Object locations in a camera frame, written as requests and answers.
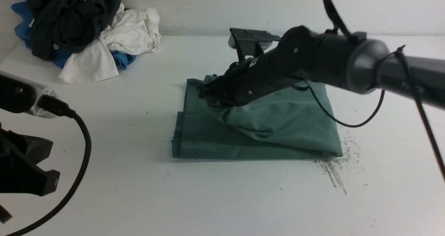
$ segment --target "green cloth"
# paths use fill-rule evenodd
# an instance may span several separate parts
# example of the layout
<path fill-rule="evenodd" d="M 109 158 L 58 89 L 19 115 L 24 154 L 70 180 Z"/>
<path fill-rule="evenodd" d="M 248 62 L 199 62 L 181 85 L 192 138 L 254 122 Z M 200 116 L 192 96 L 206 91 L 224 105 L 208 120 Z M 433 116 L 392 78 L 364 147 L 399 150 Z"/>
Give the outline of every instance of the green cloth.
<path fill-rule="evenodd" d="M 213 80 L 206 76 L 205 82 Z M 208 107 L 198 98 L 203 81 L 188 79 L 184 111 L 171 141 L 174 158 L 306 160 L 343 156 L 335 122 L 310 91 L 282 89 L 246 106 Z M 324 84 L 311 84 L 332 113 Z"/>

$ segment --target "white table surface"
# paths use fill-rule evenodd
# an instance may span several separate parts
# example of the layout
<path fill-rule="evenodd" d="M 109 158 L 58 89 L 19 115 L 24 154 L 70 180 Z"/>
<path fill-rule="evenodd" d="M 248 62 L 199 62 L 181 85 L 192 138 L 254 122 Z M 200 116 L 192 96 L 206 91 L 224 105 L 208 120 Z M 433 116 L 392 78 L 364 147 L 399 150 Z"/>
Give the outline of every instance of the white table surface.
<path fill-rule="evenodd" d="M 407 55 L 445 59 L 444 37 L 379 38 L 391 49 L 407 44 Z M 29 235 L 445 235 L 445 184 L 413 101 L 388 93 L 371 123 L 339 127 L 345 155 L 335 162 L 177 160 L 170 139 L 186 79 L 224 73 L 237 56 L 227 37 L 166 36 L 162 42 L 159 52 L 96 84 L 63 84 L 60 69 L 33 57 L 22 42 L 0 65 L 52 87 L 92 137 L 77 193 Z M 379 92 L 359 96 L 329 87 L 329 97 L 339 119 L 358 123 Z M 445 112 L 426 109 L 445 153 Z M 53 141 L 39 166 L 61 172 L 57 191 L 45 197 L 0 194 L 14 215 L 0 225 L 4 235 L 59 203 L 78 173 L 84 142 L 68 118 L 0 111 L 0 121 L 4 129 Z"/>

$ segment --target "black power cord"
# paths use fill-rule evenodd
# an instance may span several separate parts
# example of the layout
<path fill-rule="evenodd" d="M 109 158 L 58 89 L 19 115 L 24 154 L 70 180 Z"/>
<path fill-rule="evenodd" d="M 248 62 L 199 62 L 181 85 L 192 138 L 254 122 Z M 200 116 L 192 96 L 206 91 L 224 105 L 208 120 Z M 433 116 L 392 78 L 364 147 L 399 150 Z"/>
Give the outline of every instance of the black power cord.
<path fill-rule="evenodd" d="M 309 87 L 310 92 L 312 93 L 315 101 L 317 102 L 318 106 L 320 106 L 321 110 L 323 110 L 323 112 L 329 116 L 329 118 L 333 119 L 335 122 L 337 122 L 340 125 L 343 125 L 345 127 L 351 127 L 351 128 L 356 128 L 356 127 L 362 127 L 363 125 L 366 125 L 368 122 L 370 122 L 374 116 L 379 112 L 380 107 L 382 106 L 383 103 L 383 99 L 385 98 L 385 90 L 382 90 L 381 94 L 380 94 L 380 100 L 379 103 L 377 103 L 377 107 L 375 108 L 374 112 L 369 116 L 369 118 L 367 118 L 365 121 L 361 122 L 360 124 L 357 125 L 349 125 L 346 124 L 344 122 L 339 121 L 338 119 L 336 119 L 334 116 L 332 116 L 331 114 L 329 114 L 329 112 L 324 108 L 324 106 L 320 103 L 320 100 L 318 100 L 317 95 L 315 94 L 314 90 L 312 89 L 312 87 L 310 86 L 310 84 L 307 82 L 307 86 Z"/>
<path fill-rule="evenodd" d="M 425 110 L 423 109 L 422 106 L 422 101 L 419 95 L 419 92 L 417 91 L 417 82 L 415 77 L 412 76 L 412 74 L 410 73 L 410 67 L 408 66 L 405 54 L 403 54 L 403 49 L 405 48 L 405 46 L 401 46 L 399 48 L 397 48 L 396 51 L 388 54 L 388 56 L 384 57 L 383 59 L 381 59 L 380 61 L 383 61 L 384 59 L 388 58 L 391 55 L 395 55 L 395 57 L 397 58 L 397 60 L 399 60 L 400 64 L 402 64 L 402 68 L 405 72 L 405 76 L 407 79 L 407 83 L 410 86 L 410 91 L 411 94 L 413 95 L 413 99 L 416 102 L 416 106 L 419 110 L 419 114 L 421 116 L 421 119 L 423 121 L 423 125 L 425 126 L 425 130 L 426 133 L 428 135 L 428 139 L 431 143 L 432 146 L 432 150 L 434 151 L 434 156 L 436 157 L 436 161 L 437 164 L 439 165 L 439 169 L 440 169 L 440 173 L 442 174 L 442 178 L 445 181 L 445 164 L 443 162 L 442 159 L 442 155 L 440 154 L 440 150 L 439 147 L 437 146 L 437 142 L 436 139 L 434 138 L 434 134 L 432 133 L 432 129 L 431 129 L 431 125 L 429 124 L 428 118 L 426 117 L 426 113 Z M 351 128 L 356 128 L 356 127 L 361 127 L 363 125 L 365 125 L 366 123 L 370 122 L 372 120 L 372 118 L 374 118 L 374 116 L 377 114 L 377 112 L 379 111 L 382 103 L 383 103 L 383 98 L 385 96 L 385 90 L 382 90 L 381 94 L 380 94 L 380 100 L 379 103 L 377 104 L 377 107 L 375 108 L 374 112 L 369 116 L 368 119 L 366 119 L 364 122 L 358 124 L 358 125 L 349 125 L 346 123 L 343 123 L 339 120 L 337 120 L 334 116 L 332 116 L 331 114 L 329 114 L 329 112 L 324 108 L 324 106 L 320 103 L 320 100 L 318 100 L 317 95 L 315 94 L 315 92 L 313 91 L 312 87 L 310 86 L 309 82 L 306 81 L 307 87 L 309 88 L 310 92 L 312 93 L 315 101 L 317 102 L 317 104 L 320 106 L 321 110 L 323 110 L 323 112 L 329 116 L 329 118 L 331 118 L 332 120 L 334 120 L 335 122 L 337 122 L 340 125 L 343 125 L 345 127 L 351 127 Z"/>
<path fill-rule="evenodd" d="M 85 172 L 86 172 L 86 169 L 88 166 L 88 162 L 89 162 L 89 157 L 91 155 L 91 137 L 89 135 L 88 129 L 87 129 L 85 123 L 83 122 L 82 118 L 78 114 L 76 114 L 75 111 L 71 110 L 70 107 L 68 106 L 68 104 L 66 104 L 63 101 L 58 100 L 57 98 L 54 98 L 50 95 L 44 95 L 40 98 L 40 100 L 38 102 L 38 106 L 55 114 L 55 115 L 70 117 L 77 122 L 80 129 L 82 130 L 82 133 L 83 133 L 83 136 L 85 139 L 84 158 L 82 160 L 82 165 L 79 170 L 79 173 L 73 182 L 73 185 L 68 190 L 65 197 L 60 201 L 60 203 L 54 209 L 52 209 L 49 213 L 47 213 L 45 216 L 43 216 L 41 219 L 39 219 L 38 221 L 32 223 L 31 225 L 29 225 L 21 230 L 18 230 L 14 233 L 10 233 L 6 236 L 22 236 L 24 234 L 27 234 L 30 231 L 32 231 L 32 230 L 38 228 L 39 226 L 43 225 L 44 223 L 46 223 L 48 220 L 50 220 L 52 217 L 54 217 L 58 212 L 60 212 L 60 210 L 62 210 L 62 208 L 68 203 L 68 201 L 70 201 L 70 199 L 76 192 L 77 188 L 79 187 L 79 184 L 81 183 L 81 181 L 85 175 Z"/>

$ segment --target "screw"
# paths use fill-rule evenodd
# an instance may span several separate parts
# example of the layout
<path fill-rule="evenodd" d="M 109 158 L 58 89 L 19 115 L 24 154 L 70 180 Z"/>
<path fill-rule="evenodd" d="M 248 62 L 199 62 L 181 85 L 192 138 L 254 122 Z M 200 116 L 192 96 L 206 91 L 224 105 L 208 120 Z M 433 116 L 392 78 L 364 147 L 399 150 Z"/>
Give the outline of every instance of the screw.
<path fill-rule="evenodd" d="M 22 93 L 23 92 L 23 88 L 16 87 L 16 89 L 14 89 L 14 92 L 17 93 L 17 94 Z"/>

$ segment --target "black bracket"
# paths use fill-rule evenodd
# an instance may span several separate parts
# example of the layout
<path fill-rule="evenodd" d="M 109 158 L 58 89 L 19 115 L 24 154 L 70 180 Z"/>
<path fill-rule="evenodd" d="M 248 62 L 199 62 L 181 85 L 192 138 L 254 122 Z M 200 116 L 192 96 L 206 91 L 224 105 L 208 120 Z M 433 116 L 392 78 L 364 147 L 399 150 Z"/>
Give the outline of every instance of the black bracket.
<path fill-rule="evenodd" d="M 52 141 L 0 129 L 0 193 L 44 196 L 57 188 L 60 172 L 37 164 L 48 158 Z"/>
<path fill-rule="evenodd" d="M 267 31 L 244 30 L 230 28 L 231 36 L 229 46 L 236 49 L 240 62 L 246 59 L 246 56 L 258 57 L 264 54 L 272 44 L 272 41 L 280 41 L 281 37 L 272 35 Z"/>

